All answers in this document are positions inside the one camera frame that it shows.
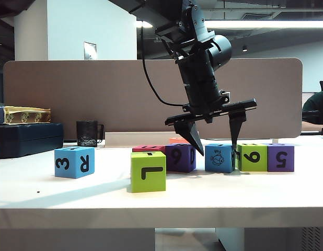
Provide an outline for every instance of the black mug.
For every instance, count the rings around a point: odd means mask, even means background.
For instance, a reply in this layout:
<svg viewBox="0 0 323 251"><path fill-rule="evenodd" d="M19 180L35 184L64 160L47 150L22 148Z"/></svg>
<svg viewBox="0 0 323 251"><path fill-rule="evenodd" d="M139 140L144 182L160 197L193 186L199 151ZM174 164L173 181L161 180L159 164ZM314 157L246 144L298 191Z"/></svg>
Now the black mug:
<svg viewBox="0 0 323 251"><path fill-rule="evenodd" d="M97 147L102 142L104 129L103 124L98 124L98 121L77 121L77 145Z"/></svg>

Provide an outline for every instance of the ceiling light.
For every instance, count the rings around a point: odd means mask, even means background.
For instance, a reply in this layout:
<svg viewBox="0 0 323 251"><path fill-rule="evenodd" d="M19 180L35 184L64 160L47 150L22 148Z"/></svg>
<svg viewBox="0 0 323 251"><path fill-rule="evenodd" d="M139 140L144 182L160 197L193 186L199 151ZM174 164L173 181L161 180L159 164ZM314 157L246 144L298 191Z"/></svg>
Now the ceiling light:
<svg viewBox="0 0 323 251"><path fill-rule="evenodd" d="M239 21L210 20L207 28L214 29L258 29L258 28L323 28L323 21Z"/></svg>
<svg viewBox="0 0 323 251"><path fill-rule="evenodd" d="M146 21L136 21L136 27L141 28L143 25L144 28L152 28L153 26Z"/></svg>

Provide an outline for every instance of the robotic arm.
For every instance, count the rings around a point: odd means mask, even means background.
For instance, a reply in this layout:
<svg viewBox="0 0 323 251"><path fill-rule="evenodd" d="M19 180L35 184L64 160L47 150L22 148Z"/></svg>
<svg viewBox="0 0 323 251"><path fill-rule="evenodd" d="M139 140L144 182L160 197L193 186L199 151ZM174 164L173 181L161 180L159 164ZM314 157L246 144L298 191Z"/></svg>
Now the robotic arm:
<svg viewBox="0 0 323 251"><path fill-rule="evenodd" d="M255 109L255 99L230 104L230 93L218 89L214 71L226 64L232 53L227 38L208 31L195 0L110 0L152 24L168 53L179 66L189 103L183 115L169 117L165 125L174 126L202 155L203 146L195 121L212 123L213 118L229 115L233 150L236 151L246 110Z"/></svg>

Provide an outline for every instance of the red cube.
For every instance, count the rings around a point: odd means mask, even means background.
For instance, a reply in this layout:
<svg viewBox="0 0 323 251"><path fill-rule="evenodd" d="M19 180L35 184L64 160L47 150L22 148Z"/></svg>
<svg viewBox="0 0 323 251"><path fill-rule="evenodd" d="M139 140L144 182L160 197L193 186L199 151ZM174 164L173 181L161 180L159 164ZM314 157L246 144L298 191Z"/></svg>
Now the red cube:
<svg viewBox="0 0 323 251"><path fill-rule="evenodd" d="M132 148L133 152L156 152L160 151L165 154L164 145L139 145Z"/></svg>

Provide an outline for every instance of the dark blue case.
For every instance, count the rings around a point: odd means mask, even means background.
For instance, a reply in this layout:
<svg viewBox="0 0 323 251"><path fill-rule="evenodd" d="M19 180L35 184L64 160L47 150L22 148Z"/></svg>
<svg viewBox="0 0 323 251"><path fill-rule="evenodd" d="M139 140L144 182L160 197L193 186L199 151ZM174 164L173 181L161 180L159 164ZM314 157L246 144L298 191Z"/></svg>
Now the dark blue case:
<svg viewBox="0 0 323 251"><path fill-rule="evenodd" d="M0 125L0 158L17 158L62 147L61 123Z"/></svg>

